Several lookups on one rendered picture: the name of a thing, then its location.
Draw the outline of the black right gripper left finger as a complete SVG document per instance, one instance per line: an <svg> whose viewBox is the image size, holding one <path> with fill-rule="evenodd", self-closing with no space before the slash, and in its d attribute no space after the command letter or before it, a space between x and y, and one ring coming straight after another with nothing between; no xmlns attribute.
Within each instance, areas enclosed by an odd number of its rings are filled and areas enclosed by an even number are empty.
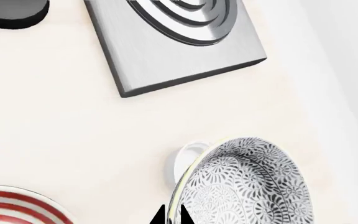
<svg viewBox="0 0 358 224"><path fill-rule="evenodd" d="M165 224L165 205L161 205L149 224Z"/></svg>

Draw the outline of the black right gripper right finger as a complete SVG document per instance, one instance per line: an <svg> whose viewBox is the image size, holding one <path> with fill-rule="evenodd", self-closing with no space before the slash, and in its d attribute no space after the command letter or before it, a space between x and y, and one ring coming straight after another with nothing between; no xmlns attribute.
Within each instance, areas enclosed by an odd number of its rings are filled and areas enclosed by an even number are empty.
<svg viewBox="0 0 358 224"><path fill-rule="evenodd" d="M185 208L184 205L181 205L181 218L180 218L181 224L195 224L192 220L190 214L188 213L188 210Z"/></svg>

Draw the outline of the white ramekin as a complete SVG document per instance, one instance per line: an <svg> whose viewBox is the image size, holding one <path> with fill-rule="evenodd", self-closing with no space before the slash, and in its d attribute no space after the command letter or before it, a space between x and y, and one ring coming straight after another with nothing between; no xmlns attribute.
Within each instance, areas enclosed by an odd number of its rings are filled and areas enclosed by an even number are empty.
<svg viewBox="0 0 358 224"><path fill-rule="evenodd" d="M203 141L193 141L183 147L171 152L164 163L164 181L171 191L175 194L176 187L182 182L186 182L194 173L198 158L209 149L211 143Z"/></svg>

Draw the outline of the black white patterned bowl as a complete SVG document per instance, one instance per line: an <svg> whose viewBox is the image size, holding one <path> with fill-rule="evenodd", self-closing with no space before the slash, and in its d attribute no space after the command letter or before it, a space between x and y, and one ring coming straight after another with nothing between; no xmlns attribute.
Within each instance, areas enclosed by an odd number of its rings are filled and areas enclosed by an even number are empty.
<svg viewBox="0 0 358 224"><path fill-rule="evenodd" d="M261 138L210 146L177 182L166 224L314 224L304 178L291 158Z"/></svg>

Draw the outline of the red white striped plate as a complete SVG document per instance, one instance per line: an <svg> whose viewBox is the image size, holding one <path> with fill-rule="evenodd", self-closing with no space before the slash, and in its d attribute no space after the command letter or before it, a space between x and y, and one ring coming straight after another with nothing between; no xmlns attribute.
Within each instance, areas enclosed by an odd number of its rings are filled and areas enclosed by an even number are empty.
<svg viewBox="0 0 358 224"><path fill-rule="evenodd" d="M79 224L56 201L23 188L0 185L0 224Z"/></svg>

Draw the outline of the silver square stove burner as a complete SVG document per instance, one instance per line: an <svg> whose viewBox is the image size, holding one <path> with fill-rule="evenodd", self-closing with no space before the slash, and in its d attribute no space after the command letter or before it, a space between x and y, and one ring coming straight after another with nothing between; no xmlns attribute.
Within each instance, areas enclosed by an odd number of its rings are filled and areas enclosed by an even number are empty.
<svg viewBox="0 0 358 224"><path fill-rule="evenodd" d="M242 0L83 0L123 98L267 58Z"/></svg>

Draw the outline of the black round object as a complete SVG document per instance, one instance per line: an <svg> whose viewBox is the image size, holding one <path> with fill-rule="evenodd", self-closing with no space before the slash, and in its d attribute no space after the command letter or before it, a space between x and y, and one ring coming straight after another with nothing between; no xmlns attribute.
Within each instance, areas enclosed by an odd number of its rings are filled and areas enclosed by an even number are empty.
<svg viewBox="0 0 358 224"><path fill-rule="evenodd" d="M0 0L0 29L25 29L48 14L49 0Z"/></svg>

